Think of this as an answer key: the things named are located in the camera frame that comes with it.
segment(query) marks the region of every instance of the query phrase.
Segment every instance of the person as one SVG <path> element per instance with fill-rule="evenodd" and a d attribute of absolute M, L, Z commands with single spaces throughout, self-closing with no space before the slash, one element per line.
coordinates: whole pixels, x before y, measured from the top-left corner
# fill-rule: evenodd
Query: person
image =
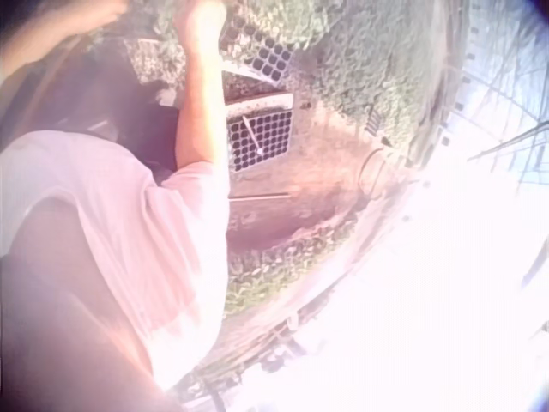
<path fill-rule="evenodd" d="M 114 3 L 96 23 L 125 10 Z M 3 394 L 14 404 L 164 410 L 162 391 L 214 344 L 227 284 L 225 18 L 220 0 L 189 0 L 174 19 L 186 87 L 178 170 L 161 185 L 92 136 L 35 131 L 0 154 Z M 29 61 L 14 57 L 24 38 L 4 50 L 5 75 Z"/>

